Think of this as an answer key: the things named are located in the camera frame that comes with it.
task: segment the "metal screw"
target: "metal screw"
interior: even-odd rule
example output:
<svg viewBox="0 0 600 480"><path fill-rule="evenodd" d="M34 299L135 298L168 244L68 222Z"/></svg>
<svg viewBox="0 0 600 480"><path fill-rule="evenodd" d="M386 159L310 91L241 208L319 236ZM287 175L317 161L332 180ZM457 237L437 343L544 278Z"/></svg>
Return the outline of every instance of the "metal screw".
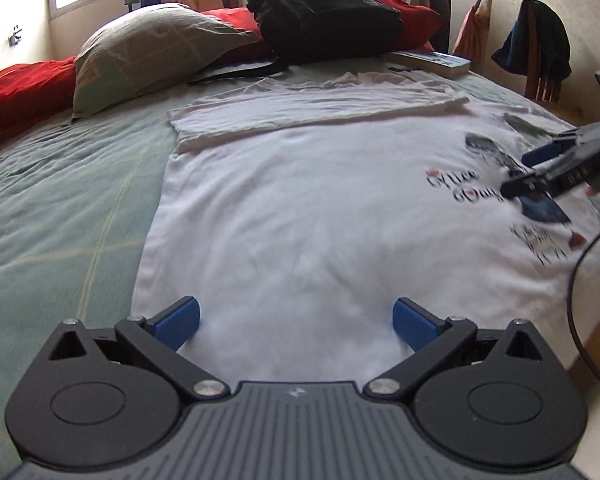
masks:
<svg viewBox="0 0 600 480"><path fill-rule="evenodd" d="M393 395L400 390L400 383L389 378L374 379L369 383L369 389L376 395Z"/></svg>
<svg viewBox="0 0 600 480"><path fill-rule="evenodd" d="M224 384L215 379L207 379L194 384L193 391L202 397L215 397L224 393Z"/></svg>

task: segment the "orange curtain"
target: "orange curtain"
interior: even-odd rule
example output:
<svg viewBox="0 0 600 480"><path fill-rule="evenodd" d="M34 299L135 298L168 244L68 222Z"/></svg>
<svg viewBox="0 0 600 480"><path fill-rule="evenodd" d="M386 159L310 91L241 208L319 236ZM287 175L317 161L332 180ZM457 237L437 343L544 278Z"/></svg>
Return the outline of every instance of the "orange curtain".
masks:
<svg viewBox="0 0 600 480"><path fill-rule="evenodd" d="M456 56L471 60L471 68L475 72L482 71L490 18L491 0L475 0L472 8L464 17L464 23L454 47Z"/></svg>

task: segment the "wooden chair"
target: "wooden chair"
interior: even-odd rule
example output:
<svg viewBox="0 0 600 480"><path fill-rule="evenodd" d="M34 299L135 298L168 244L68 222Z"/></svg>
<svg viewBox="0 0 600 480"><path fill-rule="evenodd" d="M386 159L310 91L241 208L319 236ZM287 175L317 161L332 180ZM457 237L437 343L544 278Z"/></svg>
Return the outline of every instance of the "wooden chair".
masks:
<svg viewBox="0 0 600 480"><path fill-rule="evenodd" d="M538 43L538 20L533 5L527 6L529 27L529 56L526 72L525 97L536 101L557 103L560 99L560 81L554 81L540 73L540 44Z"/></svg>
<svg viewBox="0 0 600 480"><path fill-rule="evenodd" d="M566 107L559 104L560 81L554 81L547 76L541 75L540 59L541 51L538 43L538 20L534 6L527 7L527 19L529 29L529 53L526 69L525 97L538 103L542 108L567 121L574 126L586 124L582 111L577 108Z"/></svg>

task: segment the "bed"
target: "bed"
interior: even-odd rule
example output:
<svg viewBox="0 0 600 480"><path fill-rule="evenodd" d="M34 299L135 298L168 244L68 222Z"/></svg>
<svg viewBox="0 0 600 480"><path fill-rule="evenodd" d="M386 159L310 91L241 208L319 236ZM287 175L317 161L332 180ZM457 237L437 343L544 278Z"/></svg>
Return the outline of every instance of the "bed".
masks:
<svg viewBox="0 0 600 480"><path fill-rule="evenodd" d="M388 67L379 59L341 60L295 66L275 79L325 82ZM3 423L6 400L50 331L65 318L111 326L130 312L176 146L168 110L252 83L174 86L73 124L60 114L0 149L0 478L18 464ZM448 84L485 101L529 106L472 73Z"/></svg>

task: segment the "backpack strap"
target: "backpack strap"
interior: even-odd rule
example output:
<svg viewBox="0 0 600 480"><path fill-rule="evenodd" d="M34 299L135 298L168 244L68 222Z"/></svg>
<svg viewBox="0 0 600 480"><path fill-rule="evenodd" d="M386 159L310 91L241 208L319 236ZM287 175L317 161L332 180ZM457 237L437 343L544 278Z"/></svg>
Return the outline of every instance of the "backpack strap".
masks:
<svg viewBox="0 0 600 480"><path fill-rule="evenodd" d="M219 66L201 70L188 85L215 81L217 79L229 79L234 77L266 77L279 72L284 72L289 66L280 59L240 63L237 65Z"/></svg>

